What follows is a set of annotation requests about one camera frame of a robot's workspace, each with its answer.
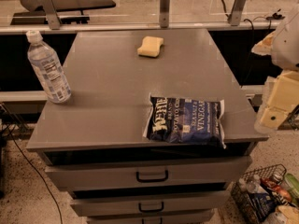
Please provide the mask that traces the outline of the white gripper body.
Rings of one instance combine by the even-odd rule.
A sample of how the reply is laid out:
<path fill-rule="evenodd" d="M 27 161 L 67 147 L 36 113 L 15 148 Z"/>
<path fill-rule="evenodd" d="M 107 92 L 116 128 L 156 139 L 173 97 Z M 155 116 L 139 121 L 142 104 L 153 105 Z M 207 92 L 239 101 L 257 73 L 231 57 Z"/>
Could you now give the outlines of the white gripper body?
<path fill-rule="evenodd" d="M 266 87 L 266 107 L 269 109 L 280 108 L 280 80 L 268 77 L 265 82 Z"/>

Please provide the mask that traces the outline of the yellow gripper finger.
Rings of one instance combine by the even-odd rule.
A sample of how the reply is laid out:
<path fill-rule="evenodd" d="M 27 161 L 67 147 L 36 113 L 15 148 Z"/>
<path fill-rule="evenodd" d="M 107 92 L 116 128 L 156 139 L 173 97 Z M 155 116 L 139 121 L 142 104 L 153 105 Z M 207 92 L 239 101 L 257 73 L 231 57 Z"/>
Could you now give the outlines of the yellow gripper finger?
<path fill-rule="evenodd" d="M 261 105 L 256 116 L 254 129 L 259 133 L 272 133 L 287 119 L 288 113 Z"/>
<path fill-rule="evenodd" d="M 281 105 L 279 110 L 292 112 L 299 105 L 299 73 L 283 71 L 278 77 L 280 80 Z"/>

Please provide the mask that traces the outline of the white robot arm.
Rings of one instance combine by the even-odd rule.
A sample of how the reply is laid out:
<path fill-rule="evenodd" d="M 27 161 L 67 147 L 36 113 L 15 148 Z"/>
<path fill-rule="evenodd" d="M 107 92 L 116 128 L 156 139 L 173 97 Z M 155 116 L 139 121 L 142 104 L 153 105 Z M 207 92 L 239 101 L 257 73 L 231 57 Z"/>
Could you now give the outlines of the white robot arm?
<path fill-rule="evenodd" d="M 282 69 L 276 78 L 265 81 L 254 124 L 257 132 L 271 133 L 299 106 L 299 4 L 251 52 L 270 55 L 272 64 Z"/>

